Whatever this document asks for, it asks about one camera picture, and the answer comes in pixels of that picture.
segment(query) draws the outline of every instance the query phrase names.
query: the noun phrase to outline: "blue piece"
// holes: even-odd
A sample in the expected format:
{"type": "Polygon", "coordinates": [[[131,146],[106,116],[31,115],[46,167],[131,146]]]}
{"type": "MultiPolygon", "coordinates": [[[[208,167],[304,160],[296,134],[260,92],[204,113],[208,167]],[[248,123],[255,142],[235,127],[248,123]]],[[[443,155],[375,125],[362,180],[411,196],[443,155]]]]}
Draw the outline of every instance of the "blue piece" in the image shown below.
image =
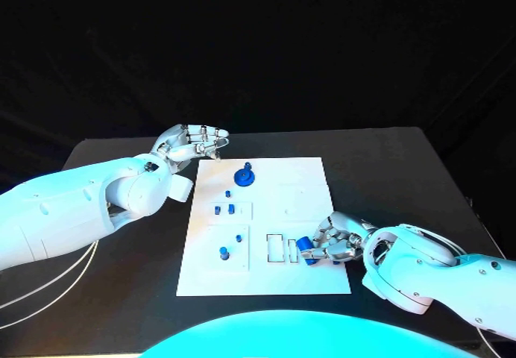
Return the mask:
{"type": "Polygon", "coordinates": [[[251,170],[251,163],[245,162],[244,169],[235,173],[235,183],[238,186],[250,186],[255,181],[255,173],[251,170]]]}
{"type": "Polygon", "coordinates": [[[221,247],[219,252],[221,252],[221,258],[224,260],[228,260],[229,259],[229,252],[228,252],[228,249],[224,246],[221,247]]]}
{"type": "MultiPolygon", "coordinates": [[[[299,250],[307,250],[309,248],[315,248],[315,244],[312,243],[312,240],[309,239],[309,236],[304,236],[296,244],[299,245],[299,250]]],[[[317,263],[319,259],[304,259],[307,261],[307,265],[313,265],[317,263]]]]}

